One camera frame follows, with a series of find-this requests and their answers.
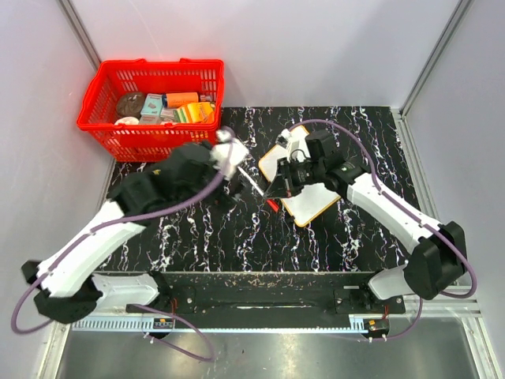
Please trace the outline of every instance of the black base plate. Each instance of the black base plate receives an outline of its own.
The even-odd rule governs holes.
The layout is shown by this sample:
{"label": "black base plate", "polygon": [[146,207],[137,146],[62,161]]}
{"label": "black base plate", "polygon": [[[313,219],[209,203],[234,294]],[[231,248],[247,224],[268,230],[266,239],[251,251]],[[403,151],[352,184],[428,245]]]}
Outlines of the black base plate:
{"label": "black base plate", "polygon": [[[383,313],[385,304],[389,305],[389,313],[405,313],[403,301],[398,303],[396,298],[370,310],[346,301],[350,290],[344,287],[360,286],[371,275],[163,273],[177,299],[176,313],[199,328],[344,328],[349,326],[349,314]],[[337,298],[342,298],[339,307]],[[127,311],[139,312],[134,307]]]}

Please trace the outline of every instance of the white board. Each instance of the white board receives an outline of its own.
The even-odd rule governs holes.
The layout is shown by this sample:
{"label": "white board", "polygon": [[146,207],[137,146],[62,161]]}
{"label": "white board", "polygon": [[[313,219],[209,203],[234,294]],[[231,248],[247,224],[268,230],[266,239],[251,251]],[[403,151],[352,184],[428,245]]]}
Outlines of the white board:
{"label": "white board", "polygon": [[[298,126],[291,133],[300,139],[298,148],[308,156],[309,150],[305,143],[305,136],[309,134],[307,129],[304,126]],[[286,153],[287,150],[276,145],[258,162],[258,167],[269,182],[274,179],[277,172],[277,159],[285,158]],[[294,223],[299,227],[306,227],[340,198],[337,193],[328,191],[323,183],[317,183],[305,186],[301,193],[295,197],[282,199],[282,203],[288,213],[294,217]]]}

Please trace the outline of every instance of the metal frame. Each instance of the metal frame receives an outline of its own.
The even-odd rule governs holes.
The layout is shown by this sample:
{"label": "metal frame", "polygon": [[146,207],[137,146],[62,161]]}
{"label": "metal frame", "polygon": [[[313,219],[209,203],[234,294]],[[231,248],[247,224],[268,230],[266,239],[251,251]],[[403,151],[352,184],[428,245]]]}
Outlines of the metal frame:
{"label": "metal frame", "polygon": [[[412,133],[406,120],[406,115],[398,109],[391,109],[395,119],[398,137],[405,153],[409,172],[412,177],[414,189],[422,212],[439,219],[435,201],[429,190],[421,159],[416,145],[413,142]],[[467,286],[450,287],[452,292],[465,293]],[[417,309],[415,297],[404,297],[407,313]],[[473,361],[481,378],[503,378],[488,332],[484,325],[482,314],[477,304],[477,299],[472,296],[468,299],[454,300],[443,296],[437,296],[432,302],[425,302],[422,317],[457,317],[461,320],[465,329],[466,338],[472,352]]]}
{"label": "metal frame", "polygon": [[95,69],[98,69],[101,63],[100,56],[95,49],[95,45],[89,38],[88,32],[86,32],[84,24],[73,6],[72,0],[56,0],[56,2],[69,22],[73,33],[79,40],[84,53],[88,56],[89,62],[93,65],[93,67],[95,67]]}
{"label": "metal frame", "polygon": [[458,4],[454,8],[454,12],[451,14],[449,21],[447,22],[445,28],[442,31],[440,38],[438,39],[438,41],[436,41],[436,45],[433,48],[432,53],[429,55],[428,61],[423,67],[421,74],[417,78],[416,83],[413,85],[412,90],[410,91],[405,103],[402,106],[401,108],[402,114],[407,115],[409,113],[410,108],[412,107],[413,103],[416,101],[417,96],[419,95],[419,92],[421,92],[421,89],[428,80],[428,77],[432,73],[433,68],[435,67],[443,51],[451,41],[452,36],[455,34],[456,30],[458,30],[458,27],[461,24],[463,17],[466,15],[472,4],[473,0],[459,0]]}

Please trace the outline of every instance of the black marble surface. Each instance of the black marble surface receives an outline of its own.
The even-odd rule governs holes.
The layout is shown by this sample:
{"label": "black marble surface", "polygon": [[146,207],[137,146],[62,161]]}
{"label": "black marble surface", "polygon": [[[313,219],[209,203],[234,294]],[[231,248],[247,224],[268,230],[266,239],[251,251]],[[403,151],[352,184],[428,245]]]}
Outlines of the black marble surface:
{"label": "black marble surface", "polygon": [[[387,107],[225,108],[231,126],[251,155],[243,165],[256,180],[257,163],[279,132],[310,118],[336,121],[349,128],[376,157],[380,179],[418,206],[392,114]],[[307,126],[309,131],[321,126]],[[345,156],[359,148],[332,131]],[[117,163],[111,186],[146,164]],[[195,205],[148,227],[107,259],[104,271],[376,271],[405,260],[404,249],[365,211],[346,201],[332,205],[307,227],[286,222],[249,187],[229,212]]]}

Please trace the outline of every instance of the metal floor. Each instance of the metal floor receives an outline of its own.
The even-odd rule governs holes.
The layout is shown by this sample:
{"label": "metal floor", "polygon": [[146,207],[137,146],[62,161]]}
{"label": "metal floor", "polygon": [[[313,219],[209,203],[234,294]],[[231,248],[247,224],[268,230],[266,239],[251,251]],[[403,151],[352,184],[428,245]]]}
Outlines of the metal floor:
{"label": "metal floor", "polygon": [[[391,321],[405,328],[403,319]],[[328,335],[215,334],[216,363],[197,362],[138,333],[71,332],[58,379],[466,379],[477,371],[457,319],[423,319],[404,339],[358,343]],[[206,354],[194,334],[167,337]]]}

